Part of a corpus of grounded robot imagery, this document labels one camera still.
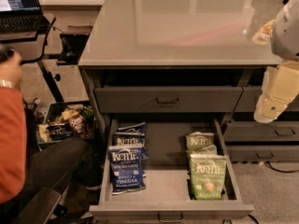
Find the person's hand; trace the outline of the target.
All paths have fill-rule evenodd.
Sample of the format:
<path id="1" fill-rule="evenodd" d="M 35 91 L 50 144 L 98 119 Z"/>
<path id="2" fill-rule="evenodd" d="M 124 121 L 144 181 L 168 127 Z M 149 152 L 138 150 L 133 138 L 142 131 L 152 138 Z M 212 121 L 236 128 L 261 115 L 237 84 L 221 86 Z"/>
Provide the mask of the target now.
<path id="1" fill-rule="evenodd" d="M 6 61 L 0 63 L 0 79 L 9 81 L 18 87 L 22 79 L 21 55 L 15 51 Z"/>

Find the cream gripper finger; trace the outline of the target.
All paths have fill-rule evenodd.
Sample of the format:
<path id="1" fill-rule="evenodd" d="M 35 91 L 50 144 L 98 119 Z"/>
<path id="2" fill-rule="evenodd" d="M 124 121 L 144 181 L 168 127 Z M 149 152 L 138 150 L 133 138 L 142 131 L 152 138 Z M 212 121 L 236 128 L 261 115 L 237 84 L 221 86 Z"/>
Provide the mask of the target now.
<path id="1" fill-rule="evenodd" d="M 275 21 L 271 20 L 264 24 L 252 37 L 252 42 L 258 45 L 266 45 L 270 42 Z"/>
<path id="2" fill-rule="evenodd" d="M 285 104 L 261 95 L 256 104 L 253 117 L 259 123 L 270 123 L 276 120 L 286 108 Z"/>

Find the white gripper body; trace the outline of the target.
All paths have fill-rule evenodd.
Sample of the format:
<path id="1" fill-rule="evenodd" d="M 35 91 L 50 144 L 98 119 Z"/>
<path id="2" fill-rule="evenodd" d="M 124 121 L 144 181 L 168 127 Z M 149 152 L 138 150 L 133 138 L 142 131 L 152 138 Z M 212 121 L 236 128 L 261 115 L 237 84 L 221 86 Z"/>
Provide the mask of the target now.
<path id="1" fill-rule="evenodd" d="M 284 61 L 268 66 L 263 77 L 262 105 L 287 107 L 299 94 L 299 62 Z"/>

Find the orange sleeved forearm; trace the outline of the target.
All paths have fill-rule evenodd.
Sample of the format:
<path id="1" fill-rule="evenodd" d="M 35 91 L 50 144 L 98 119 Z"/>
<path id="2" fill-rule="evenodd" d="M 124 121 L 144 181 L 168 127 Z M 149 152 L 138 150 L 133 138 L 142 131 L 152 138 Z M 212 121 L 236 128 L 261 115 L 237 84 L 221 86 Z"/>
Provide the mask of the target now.
<path id="1" fill-rule="evenodd" d="M 16 197 L 25 182 L 26 120 L 22 94 L 7 80 L 0 81 L 0 204 Z"/>

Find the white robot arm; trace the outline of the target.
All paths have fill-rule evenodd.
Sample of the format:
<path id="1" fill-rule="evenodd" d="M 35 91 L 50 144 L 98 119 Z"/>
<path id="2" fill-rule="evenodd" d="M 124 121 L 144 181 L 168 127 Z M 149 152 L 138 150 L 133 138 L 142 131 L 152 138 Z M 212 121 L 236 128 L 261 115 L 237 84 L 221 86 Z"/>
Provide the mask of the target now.
<path id="1" fill-rule="evenodd" d="M 274 20 L 254 34 L 252 41 L 270 44 L 272 53 L 282 59 L 277 67 L 266 68 L 253 115 L 259 123 L 270 123 L 299 94 L 299 0 L 289 0 Z"/>

